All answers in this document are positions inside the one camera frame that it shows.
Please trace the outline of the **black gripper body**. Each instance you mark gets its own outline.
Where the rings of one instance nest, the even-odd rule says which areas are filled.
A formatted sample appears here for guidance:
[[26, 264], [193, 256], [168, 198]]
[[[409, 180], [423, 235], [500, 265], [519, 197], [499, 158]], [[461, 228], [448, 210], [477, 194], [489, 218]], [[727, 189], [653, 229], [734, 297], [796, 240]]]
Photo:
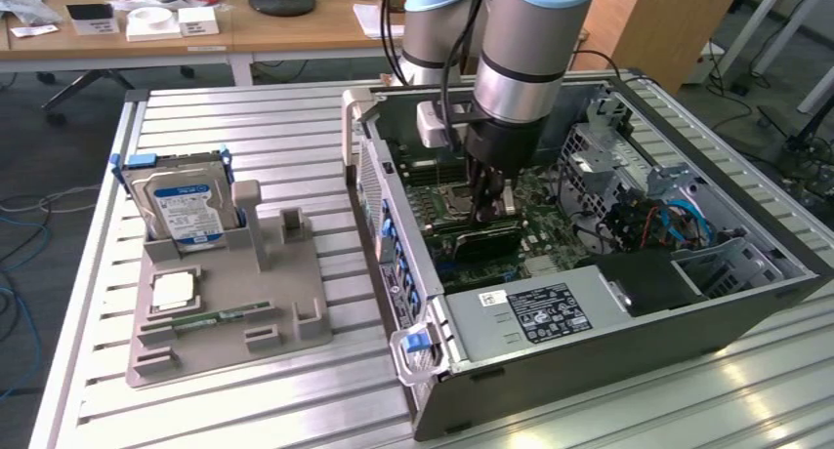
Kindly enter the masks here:
[[513, 179], [532, 159], [540, 135], [541, 120], [523, 124], [476, 121], [468, 126], [465, 153], [505, 179]]

